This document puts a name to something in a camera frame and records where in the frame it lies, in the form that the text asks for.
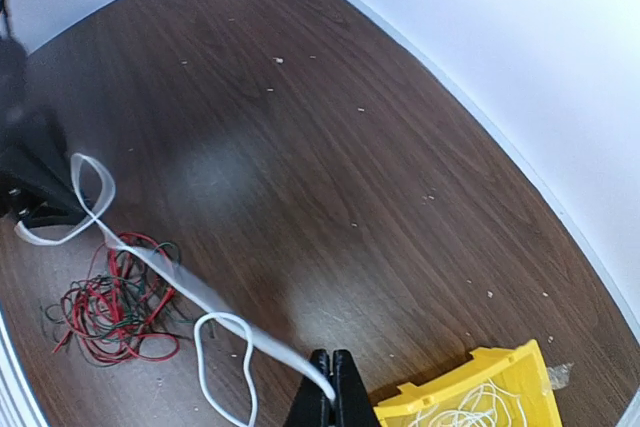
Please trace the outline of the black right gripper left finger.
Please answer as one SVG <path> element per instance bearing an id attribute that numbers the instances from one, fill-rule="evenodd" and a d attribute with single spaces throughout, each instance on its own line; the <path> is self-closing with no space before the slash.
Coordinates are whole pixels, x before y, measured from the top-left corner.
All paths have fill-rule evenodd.
<path id="1" fill-rule="evenodd" d="M 325 380 L 332 386 L 331 357 L 324 349 L 314 350 L 309 357 Z M 329 427 L 334 420 L 332 403 L 320 387 L 304 377 L 283 424 L 284 427 Z"/>

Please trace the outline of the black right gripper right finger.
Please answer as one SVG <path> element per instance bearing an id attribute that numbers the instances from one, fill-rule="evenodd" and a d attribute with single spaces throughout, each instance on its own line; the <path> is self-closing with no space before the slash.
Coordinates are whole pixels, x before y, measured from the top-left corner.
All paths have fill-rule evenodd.
<path id="1" fill-rule="evenodd" d="M 380 426 L 354 358 L 348 350 L 333 352 L 331 383 L 336 394 L 332 414 L 334 426 Z"/>

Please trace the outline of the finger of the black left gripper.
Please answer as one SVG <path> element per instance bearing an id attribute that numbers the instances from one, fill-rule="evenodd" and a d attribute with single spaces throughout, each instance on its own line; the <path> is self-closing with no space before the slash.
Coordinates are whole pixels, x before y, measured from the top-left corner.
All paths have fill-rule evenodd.
<path id="1" fill-rule="evenodd" d="M 40 206 L 33 210 L 25 208 L 18 212 L 18 219 L 27 229 L 51 226 L 75 226 L 85 217 L 85 213 L 67 212 L 47 206 Z"/>
<path id="2" fill-rule="evenodd" d="M 67 212 L 82 212 L 70 180 L 70 162 L 56 147 L 33 153 L 8 147 L 1 153 L 1 202 L 9 209 L 46 202 Z"/>

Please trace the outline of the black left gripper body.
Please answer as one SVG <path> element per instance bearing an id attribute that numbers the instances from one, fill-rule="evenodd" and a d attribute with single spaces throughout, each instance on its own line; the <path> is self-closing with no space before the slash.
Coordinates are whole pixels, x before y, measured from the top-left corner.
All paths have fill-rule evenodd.
<path id="1" fill-rule="evenodd" d="M 26 104 L 27 53 L 1 40 L 1 215 L 66 217 L 68 157 L 64 132 L 47 106 Z"/>

